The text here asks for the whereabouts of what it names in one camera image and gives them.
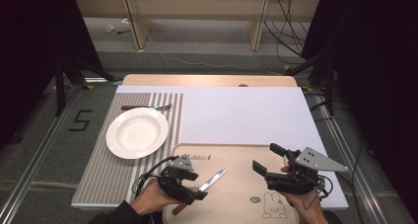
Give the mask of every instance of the cable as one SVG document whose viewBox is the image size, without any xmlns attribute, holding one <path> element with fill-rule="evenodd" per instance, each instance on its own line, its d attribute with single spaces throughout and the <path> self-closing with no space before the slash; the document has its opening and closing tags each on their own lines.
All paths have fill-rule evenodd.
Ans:
<svg viewBox="0 0 418 224">
<path fill-rule="evenodd" d="M 307 29 L 305 29 L 304 25 L 302 23 L 299 23 L 299 24 L 301 24 L 301 27 L 304 29 L 305 33 L 307 34 L 308 31 L 307 31 Z"/>
<path fill-rule="evenodd" d="M 273 37 L 275 37 L 277 39 L 277 41 L 279 41 L 281 44 L 283 44 L 283 46 L 285 46 L 286 48 L 288 48 L 290 51 L 294 52 L 296 55 L 301 56 L 295 49 L 291 48 L 288 44 L 286 44 L 285 42 L 283 42 L 279 37 L 277 37 L 276 35 L 273 34 L 273 32 L 270 30 L 270 28 L 267 26 L 267 24 L 264 22 L 265 27 L 267 28 L 267 30 L 273 35 Z"/>
<path fill-rule="evenodd" d="M 305 205 L 305 203 L 306 203 L 306 197 L 307 197 L 307 196 L 309 196 L 309 195 L 310 195 L 312 192 L 314 192 L 314 191 L 317 191 L 317 189 L 316 189 L 316 188 L 314 188 L 312 191 L 308 192 L 307 194 L 305 194 L 305 195 L 302 197 L 302 205 L 304 206 L 304 209 L 305 209 L 305 210 L 310 209 L 310 207 L 314 204 L 314 201 L 318 198 L 318 195 L 316 195 L 316 196 L 314 197 L 314 199 L 310 202 L 310 204 L 309 204 L 308 206 L 306 206 L 306 205 Z"/>
<path fill-rule="evenodd" d="M 277 26 L 274 24 L 274 22 L 271 22 L 271 25 L 273 25 L 273 27 L 277 30 L 277 31 L 279 31 L 279 33 L 281 34 L 281 35 L 284 35 L 284 36 L 286 36 L 286 37 L 290 37 L 290 38 L 295 38 L 295 36 L 290 36 L 290 35 L 288 35 L 288 34 L 285 34 L 284 33 L 284 30 L 283 30 L 283 28 L 282 28 L 282 30 L 279 30 L 278 28 L 277 28 Z M 301 40 L 301 41 L 305 41 L 305 39 L 303 39 L 303 38 L 297 38 L 298 40 Z"/>
<path fill-rule="evenodd" d="M 282 57 L 280 57 L 280 55 L 279 55 L 279 41 L 276 41 L 276 56 L 283 63 L 287 63 L 287 64 L 300 64 L 300 63 L 292 63 L 292 62 L 286 61 Z"/>
<path fill-rule="evenodd" d="M 320 102 L 320 103 L 316 104 L 315 106 L 311 107 L 311 108 L 310 108 L 310 111 L 312 112 L 313 110 L 315 110 L 315 109 L 317 109 L 317 108 L 319 108 L 320 106 L 323 106 L 323 105 L 325 105 L 325 104 L 326 104 L 326 102 Z"/>
<path fill-rule="evenodd" d="M 160 53 L 160 55 L 161 55 L 164 59 L 171 60 L 171 61 L 177 61 L 177 62 L 184 63 L 184 64 L 188 64 L 188 65 L 203 65 L 203 66 L 208 66 L 208 67 L 213 67 L 213 68 L 225 68 L 225 67 L 232 67 L 232 68 L 243 69 L 243 70 L 248 70 L 248 71 L 251 71 L 251 70 L 254 70 L 254 71 L 263 71 L 263 72 L 267 72 L 267 73 L 270 73 L 270 74 L 275 74 L 275 75 L 280 75 L 280 76 L 283 76 L 283 75 L 284 75 L 284 74 L 276 73 L 276 72 L 269 71 L 269 70 L 266 70 L 266 69 L 259 69 L 259 68 L 248 69 L 248 68 L 242 68 L 242 67 L 239 67 L 239 66 L 236 66 L 236 65 L 233 65 L 233 64 L 227 64 L 227 65 L 212 65 L 212 64 L 207 64 L 207 63 L 190 63 L 190 62 L 186 62 L 186 61 L 184 61 L 184 60 L 178 59 L 178 58 L 169 58 L 169 57 L 167 57 L 167 56 L 163 55 L 162 53 Z"/>
<path fill-rule="evenodd" d="M 161 160 L 153 168 L 151 168 L 150 171 L 148 171 L 147 173 L 145 173 L 145 174 L 141 175 L 139 178 L 137 178 L 135 180 L 135 182 L 132 184 L 132 188 L 131 188 L 132 192 L 135 193 L 136 196 L 139 195 L 139 192 L 141 191 L 142 186 L 144 185 L 145 182 L 147 182 L 148 178 L 156 176 L 156 175 L 152 174 L 154 172 L 154 170 L 156 170 L 158 167 L 160 167 L 163 163 L 165 163 L 167 161 L 175 160 L 176 158 L 178 158 L 178 156 L 170 156 L 168 158 L 165 158 L 165 159 Z"/>
<path fill-rule="evenodd" d="M 301 44 L 301 42 L 299 41 L 299 38 L 298 38 L 298 35 L 296 34 L 296 32 L 295 32 L 295 30 L 294 30 L 294 28 L 293 28 L 293 26 L 292 26 L 292 15 L 291 15 L 291 7 L 292 7 L 292 0 L 288 0 L 288 11 L 287 11 L 287 14 L 285 13 L 285 10 L 284 10 L 284 8 L 283 8 L 283 6 L 282 6 L 282 3 L 281 3 L 281 1 L 280 0 L 277 0 L 277 2 L 279 3 L 279 5 L 280 5 L 280 8 L 282 9 L 282 12 L 283 12 L 283 15 L 284 15 L 284 17 L 285 17 L 285 19 L 286 19 L 286 22 L 288 23 L 288 25 L 289 25 L 289 27 L 290 27 L 290 29 L 291 29 L 291 32 L 292 32 L 292 36 L 293 36 L 293 41 L 294 41 L 294 43 L 295 43 L 295 46 L 296 46 L 296 48 L 298 49 L 298 52 L 299 53 L 301 53 L 301 51 L 299 50 L 299 48 L 298 48 L 298 44 L 296 43 L 296 39 L 298 40 L 298 43 L 299 43 L 299 45 L 300 46 L 302 46 L 302 44 Z"/>
<path fill-rule="evenodd" d="M 329 189 L 329 191 L 326 191 L 325 189 L 322 191 L 325 194 L 325 196 L 321 197 L 321 199 L 323 199 L 325 197 L 328 197 L 332 193 L 332 191 L 334 190 L 334 183 L 332 182 L 332 180 L 330 178 L 328 178 L 326 176 L 323 176 L 323 175 L 318 175 L 318 176 L 320 178 L 327 179 L 329 181 L 329 183 L 331 184 L 331 188 Z"/>
<path fill-rule="evenodd" d="M 325 94 L 316 94 L 316 93 L 309 93 L 309 94 L 304 94 L 304 96 L 325 96 Z"/>
<path fill-rule="evenodd" d="M 116 32 L 117 35 L 122 35 L 122 34 L 127 34 L 127 33 L 130 33 L 130 30 Z"/>
</svg>

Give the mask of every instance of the black cable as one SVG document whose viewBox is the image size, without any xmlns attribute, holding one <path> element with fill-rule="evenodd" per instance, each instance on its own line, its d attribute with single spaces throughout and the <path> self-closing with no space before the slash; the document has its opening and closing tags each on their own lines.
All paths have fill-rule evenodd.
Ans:
<svg viewBox="0 0 418 224">
<path fill-rule="evenodd" d="M 328 178 L 326 176 L 323 176 L 323 175 L 318 175 L 318 176 L 321 177 L 321 178 L 327 179 L 329 181 L 329 183 L 331 184 L 331 188 L 329 189 L 329 191 L 327 191 L 325 189 L 322 191 L 325 194 L 325 196 L 321 196 L 320 199 L 323 199 L 325 197 L 328 197 L 332 193 L 332 191 L 334 190 L 334 183 L 332 182 L 332 180 L 330 178 Z"/>
<path fill-rule="evenodd" d="M 309 94 L 304 94 L 304 96 L 325 96 L 325 94 L 315 94 L 315 93 L 309 93 Z"/>
<path fill-rule="evenodd" d="M 129 32 L 130 32 L 130 30 L 125 30 L 125 31 L 119 31 L 116 34 L 117 35 L 122 35 L 122 34 L 126 34 L 126 33 L 129 33 Z"/>
<path fill-rule="evenodd" d="M 295 43 L 295 46 L 296 46 L 298 52 L 301 53 L 301 51 L 299 50 L 298 44 L 296 43 L 296 39 L 298 39 L 299 45 L 301 47 L 303 47 L 303 46 L 302 46 L 301 42 L 299 41 L 298 35 L 296 34 L 296 32 L 295 32 L 295 30 L 294 30 L 294 28 L 292 26 L 292 15 L 291 15 L 291 11 L 290 11 L 291 10 L 291 7 L 292 7 L 292 0 L 288 0 L 288 11 L 287 11 L 287 14 L 285 13 L 285 10 L 284 10 L 284 8 L 283 8 L 282 3 L 280 2 L 280 0 L 277 0 L 277 2 L 279 3 L 280 8 L 282 9 L 283 15 L 284 15 L 284 17 L 286 19 L 286 22 L 283 25 L 283 28 L 286 25 L 286 23 L 288 23 L 288 25 L 289 25 L 289 27 L 291 29 L 291 32 L 292 32 L 293 41 Z"/>
<path fill-rule="evenodd" d="M 324 105 L 325 105 L 325 102 L 320 102 L 320 103 L 316 104 L 315 106 L 311 107 L 310 111 L 312 112 L 313 110 L 319 108 L 320 106 L 324 106 Z"/>
<path fill-rule="evenodd" d="M 285 42 L 283 42 L 283 40 L 281 40 L 280 38 L 278 38 L 276 35 L 274 35 L 274 33 L 270 30 L 270 28 L 267 26 L 267 24 L 264 22 L 265 27 L 267 28 L 267 30 L 273 35 L 274 38 L 277 39 L 277 41 L 279 41 L 281 44 L 283 44 L 286 48 L 288 48 L 289 50 L 291 50 L 292 52 L 294 52 L 296 55 L 301 56 L 296 50 L 294 50 L 293 48 L 291 48 L 289 45 L 287 45 Z"/>
<path fill-rule="evenodd" d="M 144 183 L 147 182 L 147 180 L 150 177 L 154 177 L 155 175 L 153 175 L 152 173 L 154 172 L 154 170 L 156 170 L 158 167 L 160 167 L 163 163 L 167 162 L 167 161 L 173 161 L 175 159 L 177 159 L 178 156 L 170 156 L 168 158 L 163 159 L 162 161 L 160 161 L 159 163 L 157 163 L 153 168 L 150 169 L 150 171 L 148 171 L 147 173 L 141 175 L 139 178 L 137 178 L 135 180 L 135 182 L 132 184 L 132 192 L 135 192 L 135 197 L 139 195 L 139 193 L 141 192 L 142 186 L 144 185 Z"/>
<path fill-rule="evenodd" d="M 304 29 L 305 33 L 307 34 L 308 31 L 307 31 L 307 29 L 305 29 L 304 25 L 302 23 L 299 23 L 299 24 L 301 24 L 301 27 Z"/>
<path fill-rule="evenodd" d="M 279 41 L 276 42 L 276 56 L 283 63 L 287 63 L 287 64 L 300 64 L 300 63 L 292 63 L 292 62 L 286 61 L 282 57 L 280 57 L 280 55 L 279 55 Z"/>
<path fill-rule="evenodd" d="M 284 31 L 283 31 L 283 28 L 282 28 L 282 30 L 279 30 L 278 28 L 277 28 L 277 26 L 276 26 L 276 24 L 274 23 L 274 22 L 271 22 L 271 25 L 273 25 L 273 27 L 281 34 L 281 35 L 284 35 L 284 36 L 286 36 L 286 37 L 290 37 L 290 38 L 294 38 L 294 36 L 290 36 L 290 35 L 288 35 L 288 34 L 285 34 L 284 33 Z M 298 38 L 298 40 L 301 40 L 301 41 L 306 41 L 305 39 L 303 39 L 303 38 Z"/>
</svg>

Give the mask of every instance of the knife blade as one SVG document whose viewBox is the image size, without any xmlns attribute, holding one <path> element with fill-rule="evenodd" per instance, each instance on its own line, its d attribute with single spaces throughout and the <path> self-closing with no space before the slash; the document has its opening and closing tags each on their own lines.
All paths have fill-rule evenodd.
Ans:
<svg viewBox="0 0 418 224">
<path fill-rule="evenodd" d="M 166 111 L 166 110 L 169 110 L 172 106 L 173 104 L 168 104 L 168 105 L 163 105 L 163 106 L 122 106 L 121 109 L 123 111 L 129 111 L 129 110 L 137 109 L 137 108 L 149 108 L 149 109 L 154 109 L 157 111 Z"/>
<path fill-rule="evenodd" d="M 218 181 L 222 176 L 224 176 L 224 174 L 226 172 L 227 172 L 227 169 L 223 169 L 223 170 L 217 172 L 211 179 L 209 179 L 205 184 L 203 184 L 199 188 L 199 190 L 200 191 L 206 190 L 209 186 L 211 186 L 216 181 Z M 184 207 L 186 207 L 186 206 L 187 206 L 187 204 L 185 204 L 185 203 L 179 204 L 175 209 L 173 209 L 172 214 L 174 216 L 178 215 L 184 209 Z"/>
</svg>

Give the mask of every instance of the floor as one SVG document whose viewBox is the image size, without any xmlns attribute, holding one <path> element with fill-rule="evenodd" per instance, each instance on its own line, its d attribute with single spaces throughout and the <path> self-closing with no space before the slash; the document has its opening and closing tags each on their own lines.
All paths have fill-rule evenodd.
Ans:
<svg viewBox="0 0 418 224">
<path fill-rule="evenodd" d="M 258 51 L 252 51 L 244 22 L 224 22 L 224 21 L 181 21 L 181 20 L 156 20 L 148 36 L 145 48 L 138 50 L 135 48 L 132 35 L 129 32 L 129 24 L 121 19 L 85 19 L 95 48 L 99 54 L 105 58 L 107 53 L 130 53 L 147 55 L 160 54 L 161 59 L 166 62 L 177 61 L 173 56 L 182 54 L 197 55 L 193 62 L 181 62 L 180 64 L 190 65 L 204 64 L 207 67 L 233 67 L 243 74 L 251 73 L 247 66 L 239 61 L 229 64 L 213 64 L 213 58 L 238 58 L 250 56 L 272 56 L 277 60 L 280 70 L 264 70 L 260 74 L 282 74 L 286 66 L 296 67 L 304 59 L 289 50 L 282 44 L 277 44 L 277 40 L 268 31 L 263 29 Z M 108 25 L 114 26 L 110 33 L 106 31 Z M 279 36 L 283 23 L 267 23 L 273 33 Z M 281 39 L 294 51 L 298 52 L 303 47 L 302 39 L 306 37 L 309 24 L 293 24 L 293 30 L 300 38 L 299 41 L 293 37 L 281 35 Z M 291 35 L 292 31 L 286 26 L 284 33 Z M 209 62 L 204 61 L 204 57 L 199 55 L 212 55 Z M 123 65 L 112 65 L 110 71 L 120 72 L 117 67 L 125 69 Z M 344 99 L 338 94 L 337 89 L 333 94 L 333 105 L 335 115 L 330 116 L 324 107 L 316 107 L 323 101 L 322 87 L 309 87 L 307 78 L 310 69 L 295 76 L 298 84 L 306 86 L 305 94 L 307 103 L 312 108 L 313 119 L 323 140 L 328 155 L 338 162 L 348 161 L 356 167 L 356 194 L 349 185 L 352 180 L 349 176 L 340 177 L 340 184 L 343 187 L 350 208 L 348 210 L 332 210 L 343 223 L 414 223 L 395 190 L 390 185 L 380 165 L 373 157 L 373 151 L 367 149 L 367 141 L 362 139 L 361 131 L 358 129 L 355 118 L 352 117 L 349 109 L 344 104 Z M 112 92 L 116 85 L 106 85 L 96 87 L 95 94 L 91 95 L 88 91 L 81 91 L 74 96 L 74 108 L 94 108 L 95 112 L 106 112 L 111 101 Z M 55 123 L 56 118 L 51 114 L 54 110 L 54 91 L 53 82 L 45 90 L 45 100 L 39 101 L 38 113 L 35 113 L 28 121 L 28 125 L 23 129 L 26 137 L 21 142 L 12 142 L 7 149 L 0 153 L 0 203 L 6 204 L 8 197 L 13 194 L 17 181 L 25 173 L 25 169 L 30 163 L 38 144 L 45 140 L 44 134 L 49 134 L 49 125 Z M 75 116 L 77 110 L 71 110 L 69 117 Z M 95 131 L 100 131 L 100 122 L 93 124 Z M 94 140 L 94 136 L 85 134 L 84 140 Z M 71 135 L 56 135 L 50 138 L 55 143 L 67 143 L 71 141 L 73 145 L 84 146 L 80 141 L 74 140 Z M 70 165 L 73 163 L 86 163 L 88 161 L 92 147 L 83 148 L 83 152 L 77 152 L 69 146 L 50 147 L 44 151 L 47 156 L 44 158 L 43 165 L 33 171 L 34 182 L 31 188 L 23 193 L 23 200 L 18 201 L 20 208 L 14 213 L 15 218 L 12 223 L 86 223 L 94 215 L 99 213 L 97 210 L 82 211 L 73 210 L 69 206 L 69 200 L 83 174 L 83 167 Z M 57 167 L 63 161 L 68 166 Z"/>
</svg>

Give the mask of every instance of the cutting board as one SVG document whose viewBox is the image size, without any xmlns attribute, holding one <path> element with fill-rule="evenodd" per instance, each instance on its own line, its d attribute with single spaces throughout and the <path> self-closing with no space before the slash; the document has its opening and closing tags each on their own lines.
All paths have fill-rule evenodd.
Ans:
<svg viewBox="0 0 418 224">
<path fill-rule="evenodd" d="M 228 172 L 206 191 L 203 200 L 195 200 L 177 216 L 176 205 L 164 210 L 166 224 L 264 224 L 299 223 L 299 215 L 286 198 L 267 189 L 264 177 L 252 169 L 252 160 L 279 173 L 285 159 L 269 150 L 269 145 L 240 144 L 178 144 L 174 155 L 189 154 L 194 181 L 183 180 L 183 185 L 197 190 L 220 170 Z"/>
</svg>

